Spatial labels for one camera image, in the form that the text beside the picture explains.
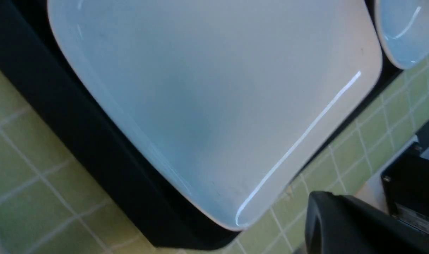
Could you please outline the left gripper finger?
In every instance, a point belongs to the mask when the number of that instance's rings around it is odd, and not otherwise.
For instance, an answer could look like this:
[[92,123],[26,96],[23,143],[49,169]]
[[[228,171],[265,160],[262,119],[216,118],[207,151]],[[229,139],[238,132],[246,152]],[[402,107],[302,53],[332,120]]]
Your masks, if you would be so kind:
[[429,235],[352,195],[313,191],[305,246],[308,254],[429,254]]

